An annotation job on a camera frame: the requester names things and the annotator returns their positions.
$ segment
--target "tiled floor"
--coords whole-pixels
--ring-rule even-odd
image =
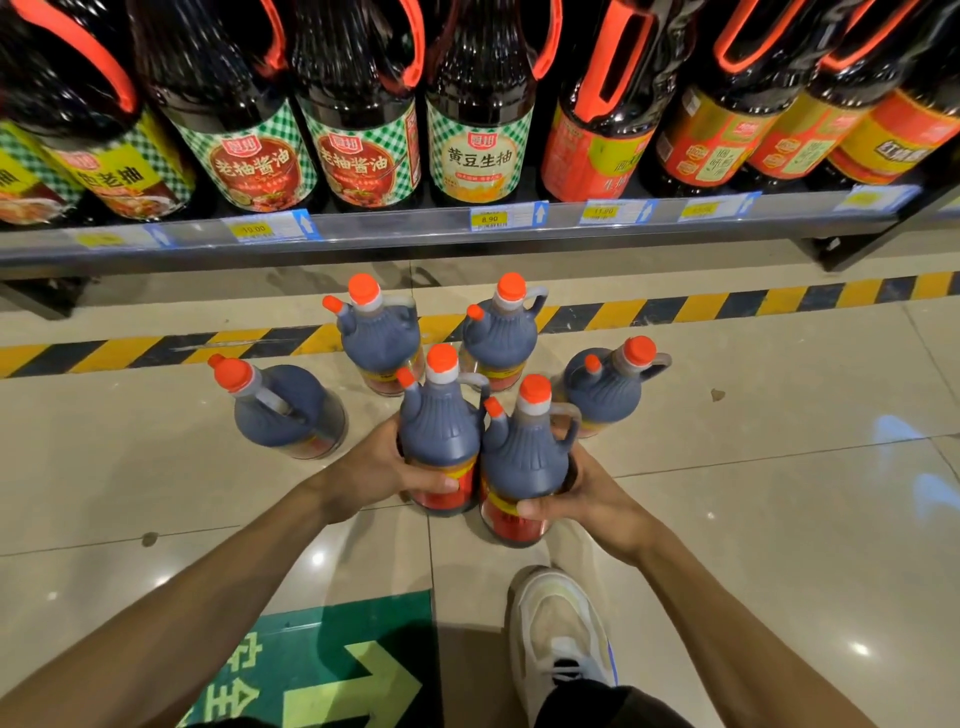
[[[661,260],[638,273],[607,261],[584,278],[570,261],[516,261],[531,276],[566,280],[557,303],[824,282],[802,261],[770,262],[682,272]],[[867,264],[847,279],[960,270],[960,255]],[[446,286],[415,288],[420,312],[465,308],[490,288],[487,265],[408,266]],[[602,278],[614,270],[627,275]],[[293,286],[276,298],[101,304],[62,327],[2,313],[0,344],[318,323],[319,294],[342,290],[345,271],[297,285],[272,273],[274,287]],[[880,728],[947,728],[960,713],[958,322],[960,300],[950,298],[647,329],[673,368],[644,388],[627,423],[588,441]],[[543,336],[529,371],[555,373],[578,350],[626,335]],[[343,354],[296,363],[344,399],[347,446],[397,406],[368,393]],[[513,396],[502,398],[508,409]],[[204,366],[7,379],[0,401],[0,692],[318,467],[246,443]],[[145,546],[150,532],[158,539]],[[518,728],[501,632],[506,590],[519,570],[548,563],[594,597],[622,682],[698,728],[720,726],[653,592],[573,524],[514,550],[491,542],[475,513],[428,519],[388,501],[326,530],[268,612],[433,589],[446,724]]]

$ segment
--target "yellow price label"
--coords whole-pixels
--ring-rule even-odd
[[[612,220],[619,210],[618,205],[588,205],[584,208],[584,217],[588,220]]]
[[[870,207],[875,205],[883,195],[879,192],[854,192],[847,197],[847,205],[854,207]]]
[[[707,217],[716,212],[718,207],[720,207],[720,203],[696,203],[695,205],[684,207],[684,211],[680,216],[682,218]]]
[[[124,245],[127,241],[116,232],[78,232],[74,238],[87,248],[100,248],[105,245]]]
[[[470,226],[472,228],[503,228],[507,225],[507,218],[505,209],[496,212],[475,212],[470,215]]]
[[[255,223],[230,223],[230,232],[236,237],[265,237],[273,235],[274,229],[263,221]]]

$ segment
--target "supermarket aisle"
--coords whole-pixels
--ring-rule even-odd
[[[414,288],[420,313],[462,315],[489,295],[480,269],[510,262],[418,264],[442,284]],[[677,304],[675,319],[688,323],[643,331],[673,355],[673,368],[644,390],[629,422],[588,448],[881,728],[951,725],[960,711],[951,679],[960,659],[960,297],[944,297],[957,277],[908,277],[958,271],[960,255],[866,261],[841,279],[799,262],[655,275],[617,275],[608,263],[613,270],[592,278],[551,264],[540,279],[564,283],[550,302],[585,312],[576,306],[769,288],[797,295],[810,284],[860,281],[834,291],[833,310],[698,321],[692,306],[682,315]],[[457,277],[466,284],[452,285]],[[900,283],[862,282],[872,277]],[[915,300],[859,305],[897,286]],[[246,334],[206,345],[184,337],[181,360],[202,360],[218,341],[245,351],[271,327],[327,322],[318,298],[93,306],[56,330],[4,313],[0,346]],[[713,319],[726,298],[696,301],[713,302],[713,315],[699,314]],[[584,328],[576,317],[570,324]],[[616,346],[628,332],[544,335],[528,371],[556,372],[578,350]],[[10,351],[0,361],[10,364]],[[342,353],[295,359],[344,399],[348,446],[396,408],[364,389]],[[0,380],[0,692],[316,467],[243,441],[203,365],[94,369]],[[503,398],[508,409],[512,399]],[[500,634],[506,588],[523,567],[551,562],[582,579],[606,614],[624,683],[698,728],[720,725],[637,574],[568,524],[524,550],[495,545],[482,529],[475,513],[427,519],[399,500],[327,529],[271,603],[274,616],[258,623],[217,692],[183,725],[237,712],[278,716],[284,685],[307,679],[280,659],[297,647],[318,650],[328,668],[315,682],[350,690],[364,673],[348,646],[377,642],[420,683],[405,698],[410,724],[436,725],[442,696],[447,725],[521,726]],[[320,625],[315,643],[285,642],[311,624]]]

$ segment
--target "plastic bottle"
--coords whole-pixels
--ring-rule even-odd
[[[561,202],[623,194],[693,52],[704,0],[607,0],[592,36],[574,47],[540,174]]]
[[[576,477],[570,449],[580,428],[580,410],[551,403],[551,394],[549,379],[529,375],[520,384],[512,417],[496,397],[484,402],[490,425],[480,451],[480,514],[493,535],[508,546],[534,544],[550,527],[548,521],[521,518],[516,503],[558,493]],[[562,440],[550,431],[551,415],[571,420]]]
[[[671,364],[670,354],[657,352],[646,336],[633,336],[619,349],[584,349],[554,377],[554,401],[568,401],[580,410],[583,440],[630,417],[640,404],[643,383]],[[564,424],[563,418],[555,418],[554,425]]]
[[[307,205],[318,175],[281,82],[279,14],[273,0],[229,7],[231,18],[209,0],[127,0],[137,71],[231,203],[252,212]],[[237,16],[269,26],[269,47],[260,51],[255,28],[234,30]]]
[[[546,288],[528,290],[519,273],[504,275],[493,298],[467,309],[461,369],[485,376],[494,392],[514,386],[537,345],[537,314],[546,297]],[[523,302],[530,298],[535,299],[534,304],[524,308]]]
[[[4,0],[2,55],[27,82],[5,84],[3,112],[113,212],[153,220],[183,209],[196,177],[121,66],[126,31],[117,3]]]
[[[426,356],[426,382],[421,386],[414,373],[401,369],[396,378],[403,385],[400,406],[400,445],[412,465],[439,470],[460,481],[460,490],[449,494],[411,493],[410,497],[437,516],[455,516],[476,504],[476,461],[490,396],[485,376],[461,374],[457,351],[437,344]],[[477,409],[464,400],[460,385],[480,390]]]
[[[351,303],[324,296],[324,308],[337,315],[344,351],[374,392],[398,397],[403,385],[396,370],[405,367],[417,379],[423,376],[417,305],[411,296],[384,296],[366,273],[350,279],[348,292]]]
[[[340,398],[305,369],[277,364],[260,370],[218,353],[207,363],[217,383],[236,398],[237,429],[255,445],[308,460],[329,455],[347,436]]]
[[[557,53],[561,0],[538,57],[520,25],[520,0],[457,0],[427,53],[430,176],[447,204],[508,198],[520,168],[537,81]]]
[[[0,121],[0,220],[10,225],[65,221],[83,197],[84,189],[35,139]]]
[[[939,3],[927,23],[929,50],[810,174],[810,187],[890,184],[960,132],[960,3]]]
[[[809,173],[900,85],[943,31],[950,7],[938,0],[866,0],[813,81],[777,120],[731,186],[772,192]]]
[[[647,190],[692,197],[725,184],[793,104],[861,2],[708,2],[688,64],[691,83],[642,165]]]
[[[403,68],[379,30],[372,0],[298,0],[291,67],[326,181],[350,206],[414,202],[420,140],[414,89],[426,40],[417,0],[400,0],[414,60]]]

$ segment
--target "white sneaker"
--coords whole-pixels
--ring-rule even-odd
[[[559,569],[536,570],[516,588],[508,630],[514,684],[531,728],[547,695],[562,682],[617,684],[600,617],[577,582]]]

